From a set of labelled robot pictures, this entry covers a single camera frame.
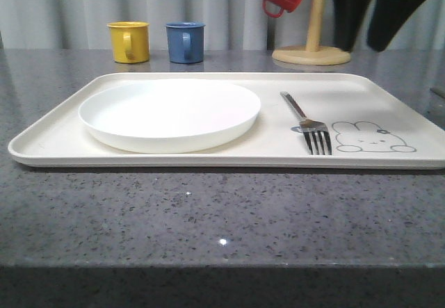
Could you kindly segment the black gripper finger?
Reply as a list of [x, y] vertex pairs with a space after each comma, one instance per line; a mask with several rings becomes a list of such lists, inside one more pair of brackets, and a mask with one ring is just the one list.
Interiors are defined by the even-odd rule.
[[384, 51], [414, 11], [426, 0], [375, 0], [367, 45]]
[[333, 0], [334, 45], [352, 51], [371, 0]]

